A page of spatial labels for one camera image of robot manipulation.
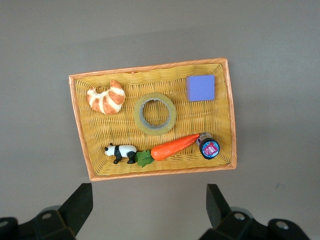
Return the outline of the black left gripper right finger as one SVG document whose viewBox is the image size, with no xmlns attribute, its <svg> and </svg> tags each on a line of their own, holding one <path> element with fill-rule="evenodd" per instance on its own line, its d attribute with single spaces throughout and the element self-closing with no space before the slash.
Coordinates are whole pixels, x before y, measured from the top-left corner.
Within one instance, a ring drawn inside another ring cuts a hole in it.
<svg viewBox="0 0 320 240">
<path fill-rule="evenodd" d="M 206 211 L 211 228 L 199 240 L 268 240 L 267 227 L 242 210 L 232 210 L 216 184 L 206 187 Z"/>
</svg>

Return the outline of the yellow wicker basket orange rim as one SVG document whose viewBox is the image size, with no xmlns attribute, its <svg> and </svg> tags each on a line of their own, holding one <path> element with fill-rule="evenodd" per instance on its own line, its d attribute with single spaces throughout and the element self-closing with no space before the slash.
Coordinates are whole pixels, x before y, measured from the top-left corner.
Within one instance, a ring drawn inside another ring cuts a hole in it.
<svg viewBox="0 0 320 240">
<path fill-rule="evenodd" d="M 215 76 L 214 100 L 187 99 L 186 78 L 192 75 Z M 98 92 L 105 91 L 111 80 L 122 86 L 126 99 L 119 113 L 105 115 L 92 110 L 87 102 L 87 91 L 91 87 Z M 92 181 L 231 170 L 237 165 L 236 121 L 226 58 L 78 73 L 69 76 L 69 85 L 82 151 Z M 134 121 L 136 102 L 150 93 L 167 96 L 176 107 L 175 125 L 163 135 L 145 134 Z M 134 145 L 138 151 L 144 151 L 203 132 L 212 134 L 220 145 L 220 152 L 214 159 L 203 158 L 196 144 L 144 167 L 127 164 L 126 160 L 114 164 L 114 158 L 104 153 L 104 148 L 111 143 Z"/>
</svg>

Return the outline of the small bottle with blue lid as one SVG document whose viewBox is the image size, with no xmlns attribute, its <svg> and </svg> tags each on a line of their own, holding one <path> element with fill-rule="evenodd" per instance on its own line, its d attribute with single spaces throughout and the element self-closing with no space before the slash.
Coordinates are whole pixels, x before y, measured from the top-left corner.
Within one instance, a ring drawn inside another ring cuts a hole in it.
<svg viewBox="0 0 320 240">
<path fill-rule="evenodd" d="M 219 143 L 208 132 L 200 133 L 196 143 L 200 153 L 207 160 L 215 158 L 220 153 Z"/>
</svg>

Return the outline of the toy croissant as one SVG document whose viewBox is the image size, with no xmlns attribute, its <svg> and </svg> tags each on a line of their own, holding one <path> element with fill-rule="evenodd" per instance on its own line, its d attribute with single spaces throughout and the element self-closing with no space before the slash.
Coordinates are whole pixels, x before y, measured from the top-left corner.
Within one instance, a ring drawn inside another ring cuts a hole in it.
<svg viewBox="0 0 320 240">
<path fill-rule="evenodd" d="M 91 87 L 86 93 L 86 99 L 94 111 L 105 115 L 115 115 L 121 110 L 126 95 L 121 85 L 117 81 L 111 80 L 110 88 L 101 93 Z"/>
</svg>

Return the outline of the clear yellowish tape roll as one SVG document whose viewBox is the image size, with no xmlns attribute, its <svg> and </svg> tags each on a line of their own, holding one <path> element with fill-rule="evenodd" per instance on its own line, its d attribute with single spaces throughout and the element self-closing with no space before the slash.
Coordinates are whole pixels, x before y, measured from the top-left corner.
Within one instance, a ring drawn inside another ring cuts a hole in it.
<svg viewBox="0 0 320 240">
<path fill-rule="evenodd" d="M 168 118 L 160 125 L 152 125 L 144 117 L 145 105 L 151 101 L 158 101 L 164 104 L 168 110 Z M 137 100 L 133 110 L 133 119 L 136 126 L 145 134 L 160 136 L 169 132 L 176 124 L 177 110 L 174 103 L 162 93 L 148 93 Z"/>
</svg>

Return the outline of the toy panda figure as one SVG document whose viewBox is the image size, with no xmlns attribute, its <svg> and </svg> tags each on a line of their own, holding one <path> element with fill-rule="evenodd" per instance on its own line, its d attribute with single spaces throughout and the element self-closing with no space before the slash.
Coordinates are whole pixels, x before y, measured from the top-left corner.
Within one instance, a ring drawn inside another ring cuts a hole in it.
<svg viewBox="0 0 320 240">
<path fill-rule="evenodd" d="M 127 164 L 136 162 L 137 149 L 133 145 L 113 145 L 104 148 L 104 154 L 108 157 L 115 156 L 114 164 L 118 164 L 123 158 L 128 159 Z"/>
</svg>

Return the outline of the toy carrot with green leaves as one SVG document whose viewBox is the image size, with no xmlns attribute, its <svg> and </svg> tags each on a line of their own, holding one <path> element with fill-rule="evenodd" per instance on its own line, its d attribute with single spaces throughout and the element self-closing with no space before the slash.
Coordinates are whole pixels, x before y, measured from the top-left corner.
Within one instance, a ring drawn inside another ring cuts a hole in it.
<svg viewBox="0 0 320 240">
<path fill-rule="evenodd" d="M 142 168 L 153 161 L 162 161 L 191 146 L 196 142 L 199 136 L 199 133 L 187 135 L 163 144 L 159 144 L 153 147 L 151 150 L 137 152 L 135 161 Z"/>
</svg>

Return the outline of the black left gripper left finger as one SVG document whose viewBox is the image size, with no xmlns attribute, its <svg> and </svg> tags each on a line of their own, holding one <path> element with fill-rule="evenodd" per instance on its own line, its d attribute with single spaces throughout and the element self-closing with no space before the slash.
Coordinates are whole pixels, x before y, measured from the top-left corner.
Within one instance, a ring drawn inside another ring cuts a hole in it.
<svg viewBox="0 0 320 240">
<path fill-rule="evenodd" d="M 93 188 L 81 184 L 58 208 L 39 213 L 34 219 L 36 240 L 76 240 L 93 210 Z"/>
</svg>

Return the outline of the brown table cloth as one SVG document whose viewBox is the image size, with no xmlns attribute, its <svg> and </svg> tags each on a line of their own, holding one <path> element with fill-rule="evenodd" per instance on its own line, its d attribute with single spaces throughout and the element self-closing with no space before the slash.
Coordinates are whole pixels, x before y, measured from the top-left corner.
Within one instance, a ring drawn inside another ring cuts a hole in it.
<svg viewBox="0 0 320 240">
<path fill-rule="evenodd" d="M 227 58 L 233 170 L 98 181 L 78 240 L 198 240 L 207 184 L 262 224 L 320 240 L 319 0 L 0 1 L 0 218 L 89 180 L 69 75 Z"/>
</svg>

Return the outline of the purple foam cube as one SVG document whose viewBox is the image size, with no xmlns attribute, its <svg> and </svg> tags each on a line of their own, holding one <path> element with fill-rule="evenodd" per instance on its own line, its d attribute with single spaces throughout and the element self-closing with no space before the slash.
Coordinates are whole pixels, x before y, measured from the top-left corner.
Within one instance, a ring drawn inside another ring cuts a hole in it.
<svg viewBox="0 0 320 240">
<path fill-rule="evenodd" d="M 212 101 L 215 97 L 215 76 L 191 75 L 186 77 L 186 95 L 192 102 Z"/>
</svg>

